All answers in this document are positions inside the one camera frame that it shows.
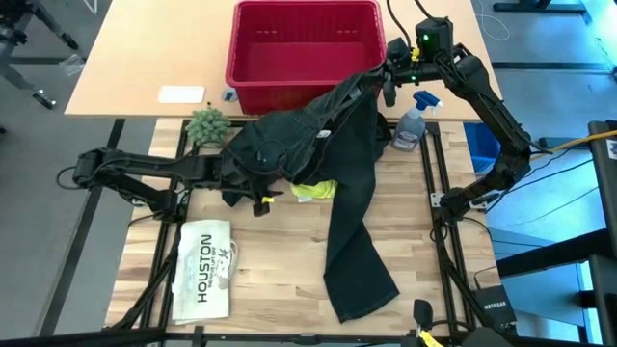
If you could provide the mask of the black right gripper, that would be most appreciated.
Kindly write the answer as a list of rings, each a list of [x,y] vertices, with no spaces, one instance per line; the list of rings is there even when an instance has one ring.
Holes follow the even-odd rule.
[[[420,83],[437,79],[436,66],[421,61],[419,50],[410,48],[401,38],[388,43],[386,54],[386,64],[371,69],[368,72],[368,79],[385,81],[382,93],[387,107],[393,107],[396,102],[394,83]]]

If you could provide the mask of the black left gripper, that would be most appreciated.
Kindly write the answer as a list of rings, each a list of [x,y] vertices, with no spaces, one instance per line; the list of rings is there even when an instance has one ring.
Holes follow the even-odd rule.
[[[243,198],[254,201],[255,217],[269,214],[271,198],[283,194],[283,191],[267,190],[263,197],[255,197],[248,174],[234,159],[216,155],[208,159],[207,164],[209,167],[204,187],[219,191],[223,202],[228,206],[235,206]]]

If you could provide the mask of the dark denim jeans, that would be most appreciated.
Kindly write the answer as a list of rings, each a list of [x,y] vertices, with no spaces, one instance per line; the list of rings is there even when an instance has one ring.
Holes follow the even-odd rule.
[[[300,108],[247,123],[222,151],[222,175],[233,184],[335,182],[323,279],[340,322],[362,318],[399,293],[363,222],[375,165],[391,138],[378,94],[376,73],[353,74]]]

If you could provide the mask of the red plastic laundry basket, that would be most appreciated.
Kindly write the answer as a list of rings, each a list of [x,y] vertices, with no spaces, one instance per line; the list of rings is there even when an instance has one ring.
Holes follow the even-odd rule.
[[[242,112],[293,109],[385,59],[376,0],[241,0],[226,82]]]

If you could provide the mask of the yellow-green shirt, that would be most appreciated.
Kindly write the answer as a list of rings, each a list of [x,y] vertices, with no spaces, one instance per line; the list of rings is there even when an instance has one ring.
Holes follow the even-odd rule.
[[[291,184],[291,192],[298,202],[309,202],[312,200],[332,199],[335,196],[337,182],[327,180],[318,182],[316,185],[294,185]]]

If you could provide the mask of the blue spray bottle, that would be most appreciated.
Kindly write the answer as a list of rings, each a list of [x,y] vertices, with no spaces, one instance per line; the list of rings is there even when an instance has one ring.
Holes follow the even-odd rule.
[[[390,146],[400,151],[413,151],[425,134],[424,113],[427,109],[441,107],[442,101],[427,91],[413,94],[416,104],[397,123]]]

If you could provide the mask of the white Houston tote bag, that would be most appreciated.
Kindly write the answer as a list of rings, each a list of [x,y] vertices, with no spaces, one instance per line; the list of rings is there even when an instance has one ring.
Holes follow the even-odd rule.
[[[239,259],[231,223],[200,220],[180,231],[172,285],[172,320],[186,325],[230,316],[230,287]]]

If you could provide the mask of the green succulent plant in pot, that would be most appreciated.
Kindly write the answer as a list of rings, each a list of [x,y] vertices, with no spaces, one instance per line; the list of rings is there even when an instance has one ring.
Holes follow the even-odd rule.
[[[219,110],[207,107],[193,112],[186,125],[188,138],[198,147],[221,147],[231,129],[231,121]]]

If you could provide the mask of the blue bin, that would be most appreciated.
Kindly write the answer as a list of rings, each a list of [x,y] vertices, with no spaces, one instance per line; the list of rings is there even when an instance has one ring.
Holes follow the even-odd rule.
[[[487,173],[496,162],[500,144],[485,123],[464,123],[473,169],[477,174]]]

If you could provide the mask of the white paper card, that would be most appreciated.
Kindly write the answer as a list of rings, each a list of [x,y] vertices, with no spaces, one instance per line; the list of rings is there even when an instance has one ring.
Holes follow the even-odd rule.
[[[200,104],[204,94],[203,86],[165,85],[160,88],[157,100],[162,104]]]

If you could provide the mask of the black desk foot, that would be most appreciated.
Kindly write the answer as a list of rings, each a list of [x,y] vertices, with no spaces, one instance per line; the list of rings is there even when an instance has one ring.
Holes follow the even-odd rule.
[[[502,13],[586,13],[586,8],[581,3],[552,4],[551,0],[518,0],[514,3],[494,3],[493,10]]]

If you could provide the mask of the black table leg bar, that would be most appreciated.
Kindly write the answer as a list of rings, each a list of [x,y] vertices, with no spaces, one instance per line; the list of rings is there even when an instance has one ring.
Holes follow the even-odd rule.
[[[111,298],[119,264],[122,223],[127,219],[120,199],[103,188],[86,191],[58,270],[34,328],[37,337],[55,332],[98,330]]]

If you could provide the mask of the clear plastic bag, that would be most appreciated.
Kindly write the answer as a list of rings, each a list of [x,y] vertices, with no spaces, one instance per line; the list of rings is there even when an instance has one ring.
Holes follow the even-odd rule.
[[[86,57],[81,57],[77,54],[73,54],[66,59],[62,60],[59,63],[59,66],[62,68],[64,74],[67,77],[79,74],[85,68],[87,62]]]

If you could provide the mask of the black equipment stand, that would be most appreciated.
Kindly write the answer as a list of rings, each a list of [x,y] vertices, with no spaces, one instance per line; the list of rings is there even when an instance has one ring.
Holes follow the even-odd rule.
[[[577,303],[598,312],[603,343],[617,347],[617,120],[591,121],[588,130],[606,227],[496,265],[509,278],[587,261],[593,288],[576,294]]]

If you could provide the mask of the black Netgear router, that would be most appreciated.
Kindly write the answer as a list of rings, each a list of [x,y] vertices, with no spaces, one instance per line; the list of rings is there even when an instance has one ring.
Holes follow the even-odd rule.
[[[503,285],[476,289],[473,294],[484,313],[488,315],[492,327],[499,332],[516,334],[517,318]]]

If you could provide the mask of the black wheeled stand base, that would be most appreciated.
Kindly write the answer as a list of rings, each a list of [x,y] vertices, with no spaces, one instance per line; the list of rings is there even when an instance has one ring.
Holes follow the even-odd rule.
[[[68,48],[77,51],[78,43],[53,18],[40,0],[0,0],[0,77],[19,90],[29,92],[41,106],[51,110],[56,101],[43,89],[28,82],[12,67],[11,57],[19,45],[25,45],[28,37],[25,28],[35,17]]]

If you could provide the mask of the black aluminium table frame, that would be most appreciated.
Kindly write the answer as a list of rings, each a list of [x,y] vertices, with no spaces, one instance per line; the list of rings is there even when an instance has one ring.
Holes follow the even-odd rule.
[[[160,225],[157,244],[150,268],[146,289],[134,306],[113,326],[98,332],[56,334],[44,337],[28,337],[0,340],[0,347],[145,347],[149,344],[164,346],[169,341],[188,341],[192,347],[206,347],[208,342],[268,342],[292,343],[297,346],[318,346],[324,343],[358,343],[361,347],[377,347],[386,344],[405,343],[413,337],[416,329],[398,335],[335,335],[335,334],[228,334],[208,333],[202,325],[195,326],[191,333],[172,332],[168,327],[172,305],[172,279],[176,256],[175,248],[167,244],[170,232],[179,233],[186,222],[190,202],[189,191],[180,192],[181,205],[186,208],[183,218],[175,223]],[[449,254],[442,236],[437,238],[436,259],[439,263],[446,317],[442,321],[448,333],[435,336],[439,340],[453,337],[456,341],[478,328],[492,327],[491,318],[484,314],[475,296],[469,289],[462,256],[459,229],[449,228],[454,253]],[[502,334],[514,347],[607,347],[590,344],[582,336],[577,342],[521,337]]]

